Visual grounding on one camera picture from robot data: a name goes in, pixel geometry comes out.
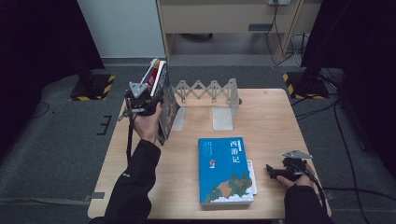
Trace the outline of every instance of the wall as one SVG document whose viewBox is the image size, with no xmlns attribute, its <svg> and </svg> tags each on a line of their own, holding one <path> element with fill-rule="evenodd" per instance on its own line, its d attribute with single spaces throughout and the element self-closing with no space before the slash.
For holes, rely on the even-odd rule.
<svg viewBox="0 0 396 224">
<path fill-rule="evenodd" d="M 155 0 L 78 0 L 102 58 L 164 58 Z"/>
</svg>

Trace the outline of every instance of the yellow and black hazard tape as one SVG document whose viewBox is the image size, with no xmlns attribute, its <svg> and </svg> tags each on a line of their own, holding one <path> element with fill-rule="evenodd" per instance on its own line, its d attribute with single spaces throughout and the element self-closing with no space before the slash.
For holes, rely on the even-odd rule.
<svg viewBox="0 0 396 224">
<path fill-rule="evenodd" d="M 320 94 L 297 94 L 294 91 L 293 86 L 291 85 L 288 74 L 283 74 L 283 80 L 286 83 L 286 87 L 288 88 L 289 95 L 292 99 L 326 99 L 326 95 Z"/>
<path fill-rule="evenodd" d="M 96 96 L 80 95 L 80 96 L 70 97 L 70 100 L 71 100 L 71 101 L 104 100 L 104 99 L 107 97 L 108 92 L 109 92 L 110 89 L 111 89 L 111 86 L 113 85 L 113 81 L 114 81 L 114 78 L 115 78 L 115 77 L 116 77 L 116 76 L 111 75 L 111 76 L 108 78 L 106 87 L 104 88 L 103 93 L 102 93 L 101 95 L 96 95 Z"/>
</svg>

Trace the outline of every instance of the blue book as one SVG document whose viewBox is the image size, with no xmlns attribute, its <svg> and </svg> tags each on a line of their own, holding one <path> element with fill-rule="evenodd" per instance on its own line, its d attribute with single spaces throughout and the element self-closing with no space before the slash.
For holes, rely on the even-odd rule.
<svg viewBox="0 0 396 224">
<path fill-rule="evenodd" d="M 242 137 L 200 138 L 198 150 L 201 205 L 253 202 Z"/>
</svg>

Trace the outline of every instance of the hand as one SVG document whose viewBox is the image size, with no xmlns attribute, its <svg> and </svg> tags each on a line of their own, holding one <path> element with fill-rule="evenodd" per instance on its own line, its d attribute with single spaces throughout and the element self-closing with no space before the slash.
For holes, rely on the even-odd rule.
<svg viewBox="0 0 396 224">
<path fill-rule="evenodd" d="M 305 168 L 311 172 L 312 175 L 315 175 L 314 171 L 312 170 L 311 166 L 306 164 Z M 286 177 L 282 176 L 282 175 L 278 175 L 276 177 L 276 179 L 282 183 L 283 185 L 285 185 L 286 187 L 290 188 L 293 185 L 297 185 L 297 186 L 309 186 L 311 188 L 314 187 L 314 182 L 309 178 L 309 176 L 307 175 L 301 175 L 300 178 L 298 178 L 296 181 L 290 181 L 288 180 Z"/>
<path fill-rule="evenodd" d="M 145 117 L 141 115 L 133 115 L 133 118 L 136 116 L 134 119 L 134 130 L 141 139 L 150 141 L 153 144 L 155 143 L 158 129 L 160 127 L 158 120 L 160 119 L 162 112 L 163 109 L 161 108 L 161 103 L 158 103 L 155 109 L 155 114 L 151 116 Z"/>
</svg>

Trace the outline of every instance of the power strip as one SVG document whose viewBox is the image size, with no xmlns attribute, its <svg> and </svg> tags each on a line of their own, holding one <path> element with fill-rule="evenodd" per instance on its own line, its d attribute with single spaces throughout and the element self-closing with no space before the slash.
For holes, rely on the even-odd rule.
<svg viewBox="0 0 396 224">
<path fill-rule="evenodd" d="M 290 5 L 290 0 L 268 0 L 269 6 L 274 6 L 275 4 L 278 6 L 288 6 Z"/>
</svg>

